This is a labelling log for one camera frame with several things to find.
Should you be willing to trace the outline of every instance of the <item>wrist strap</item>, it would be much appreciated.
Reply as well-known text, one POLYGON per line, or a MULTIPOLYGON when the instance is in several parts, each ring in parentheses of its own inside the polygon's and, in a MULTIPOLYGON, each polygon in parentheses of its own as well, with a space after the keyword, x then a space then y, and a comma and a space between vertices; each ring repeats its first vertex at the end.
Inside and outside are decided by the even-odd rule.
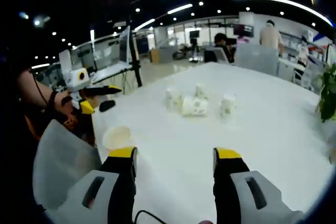
POLYGON ((51 96, 49 98, 49 102, 48 102, 48 109, 55 109, 55 97, 57 95, 57 91, 53 90, 51 93, 51 96))

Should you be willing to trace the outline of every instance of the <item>desk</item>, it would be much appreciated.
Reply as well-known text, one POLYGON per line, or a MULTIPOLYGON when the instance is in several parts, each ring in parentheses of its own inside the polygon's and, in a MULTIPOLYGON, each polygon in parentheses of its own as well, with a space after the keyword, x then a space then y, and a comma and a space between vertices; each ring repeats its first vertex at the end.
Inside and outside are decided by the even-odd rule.
POLYGON ((117 63, 115 65, 108 66, 104 69, 98 70, 92 77, 92 84, 97 84, 103 80, 109 79, 117 74, 128 71, 132 68, 131 65, 127 63, 117 63))
MULTIPOLYGON (((277 77, 211 62, 117 98, 115 108, 96 110, 92 121, 102 161, 108 156, 102 146, 104 131, 120 125, 131 129, 139 150, 134 215, 146 209, 167 223, 216 223, 215 146, 240 153, 251 170, 281 190, 292 210, 311 207, 333 171, 323 155, 324 138, 314 116, 318 101, 314 93, 277 77), (186 119, 166 110, 168 87, 193 94, 197 83, 214 97, 209 117, 186 119), (215 118, 224 93, 237 94, 231 123, 215 118)), ((149 217, 140 223, 155 222, 149 217)))
POLYGON ((305 67, 303 65, 291 62, 290 60, 284 59, 284 58, 279 58, 279 61, 283 64, 285 64, 286 66, 291 66, 294 67, 295 69, 301 70, 302 72, 305 71, 305 67))

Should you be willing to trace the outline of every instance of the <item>person's hand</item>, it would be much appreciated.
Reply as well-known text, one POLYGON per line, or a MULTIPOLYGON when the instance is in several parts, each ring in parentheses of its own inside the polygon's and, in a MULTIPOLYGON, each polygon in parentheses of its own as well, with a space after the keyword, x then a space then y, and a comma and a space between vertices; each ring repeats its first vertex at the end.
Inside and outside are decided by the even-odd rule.
POLYGON ((57 93, 55 96, 55 109, 68 117, 68 120, 65 122, 66 125, 72 125, 77 122, 77 119, 72 114, 73 106, 71 101, 68 101, 66 104, 64 104, 64 106, 62 106, 62 100, 68 96, 68 92, 57 93))

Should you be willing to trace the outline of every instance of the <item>man in white shirt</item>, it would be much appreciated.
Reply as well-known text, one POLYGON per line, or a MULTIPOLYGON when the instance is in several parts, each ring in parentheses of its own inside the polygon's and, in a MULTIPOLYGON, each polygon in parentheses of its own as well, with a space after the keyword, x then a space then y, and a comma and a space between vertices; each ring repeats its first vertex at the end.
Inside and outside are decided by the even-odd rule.
POLYGON ((262 46, 284 51, 281 34, 272 20, 268 20, 266 27, 260 31, 259 42, 262 46))

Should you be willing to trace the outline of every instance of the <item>dark ceiling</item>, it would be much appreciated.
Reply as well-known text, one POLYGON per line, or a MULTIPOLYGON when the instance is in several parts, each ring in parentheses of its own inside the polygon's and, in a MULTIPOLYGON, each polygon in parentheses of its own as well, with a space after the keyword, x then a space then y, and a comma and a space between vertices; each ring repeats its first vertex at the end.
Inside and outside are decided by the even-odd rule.
MULTIPOLYGON (((279 16, 279 12, 285 12, 284 18, 292 19, 300 23, 311 25, 316 23, 315 29, 331 36, 331 29, 328 24, 310 13, 293 6, 280 4, 271 1, 233 1, 233 0, 123 0, 122 5, 117 3, 110 7, 99 8, 96 3, 99 0, 1 0, 2 1, 2 37, 1 43, 20 48, 22 54, 32 63, 45 63, 44 56, 56 56, 58 53, 70 48, 72 45, 79 45, 90 39, 90 29, 95 29, 96 37, 101 37, 117 31, 113 27, 114 22, 132 20, 132 26, 136 27, 143 22, 158 18, 154 27, 160 22, 164 25, 175 23, 171 15, 165 15, 170 9, 183 4, 192 3, 191 9, 176 13, 176 22, 190 19, 190 13, 194 12, 195 17, 217 16, 217 10, 221 9, 221 15, 237 15, 244 11, 246 6, 251 7, 255 13, 279 16), (29 19, 22 19, 19 12, 25 12, 29 19), (45 23, 43 28, 36 28, 33 19, 36 16, 49 16, 50 21, 45 23), (34 56, 40 56, 39 60, 33 60, 34 56)), ((317 0, 312 5, 310 0, 292 0, 304 4, 336 20, 334 0, 317 0)))

